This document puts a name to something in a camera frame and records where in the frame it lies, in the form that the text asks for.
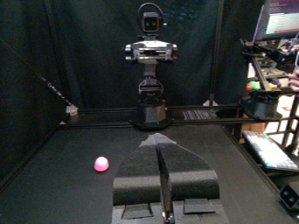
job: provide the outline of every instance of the camera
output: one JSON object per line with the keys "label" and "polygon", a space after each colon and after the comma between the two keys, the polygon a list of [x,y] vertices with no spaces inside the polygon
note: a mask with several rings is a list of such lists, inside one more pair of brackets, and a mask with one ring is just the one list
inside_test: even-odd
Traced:
{"label": "camera", "polygon": [[156,12],[145,12],[142,17],[142,31],[157,32],[158,30],[158,14]]}

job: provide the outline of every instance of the black fabric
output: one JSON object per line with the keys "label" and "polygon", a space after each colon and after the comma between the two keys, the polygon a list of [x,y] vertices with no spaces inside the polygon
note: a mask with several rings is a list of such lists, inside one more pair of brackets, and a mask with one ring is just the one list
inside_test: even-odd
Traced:
{"label": "black fabric", "polygon": [[[70,96],[82,108],[120,108],[137,104],[137,85],[144,65],[125,61],[121,47],[141,34],[137,1],[54,1],[57,25]],[[157,65],[168,105],[202,104],[210,91],[210,66],[217,19],[217,1],[153,1],[168,25],[160,40],[178,46],[172,65]],[[238,38],[250,39],[262,1],[224,1],[218,47],[217,103],[236,102],[245,93],[246,66]]]}
{"label": "black fabric", "polygon": [[0,14],[1,179],[56,127],[64,102],[37,78],[61,89],[42,2],[1,1]]}
{"label": "black fabric", "polygon": [[[252,37],[261,2],[224,1],[217,103],[236,102],[245,91],[246,67],[238,54],[238,38]],[[136,10],[142,3],[144,0],[0,3],[0,178],[61,119],[64,102],[33,73],[41,74],[81,109],[137,104],[144,65],[125,61],[121,47],[137,42],[136,35],[141,34]],[[202,104],[210,91],[217,1],[153,3],[161,7],[168,23],[160,40],[176,44],[180,54],[172,65],[156,68],[166,104]]]}

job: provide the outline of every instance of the keyboard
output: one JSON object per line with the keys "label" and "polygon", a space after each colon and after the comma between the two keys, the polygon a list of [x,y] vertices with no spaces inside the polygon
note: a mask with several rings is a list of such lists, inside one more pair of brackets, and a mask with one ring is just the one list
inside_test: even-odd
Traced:
{"label": "keyboard", "polygon": [[299,172],[295,162],[285,155],[284,151],[265,133],[245,130],[242,131],[242,137],[266,169],[276,170],[278,172]]}

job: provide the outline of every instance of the black tabletop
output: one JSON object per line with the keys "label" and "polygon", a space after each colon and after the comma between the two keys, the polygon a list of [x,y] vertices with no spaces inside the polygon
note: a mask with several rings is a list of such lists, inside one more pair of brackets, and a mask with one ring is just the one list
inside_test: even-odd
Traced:
{"label": "black tabletop", "polygon": [[[214,169],[230,224],[295,223],[276,189],[218,125],[172,126],[158,133]],[[0,195],[0,223],[110,223],[117,167],[149,134],[130,127],[56,130]],[[98,156],[109,161],[102,173],[93,170]]]}

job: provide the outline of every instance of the desk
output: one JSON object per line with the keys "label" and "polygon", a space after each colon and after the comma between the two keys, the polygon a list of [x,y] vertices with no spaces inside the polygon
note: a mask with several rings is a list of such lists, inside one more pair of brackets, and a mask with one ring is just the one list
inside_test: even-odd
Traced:
{"label": "desk", "polygon": [[[172,126],[158,133],[214,169],[229,224],[295,223],[276,189],[218,125]],[[130,127],[57,129],[0,195],[0,223],[109,224],[117,167],[149,134]],[[98,156],[109,160],[104,173],[93,170]]]}

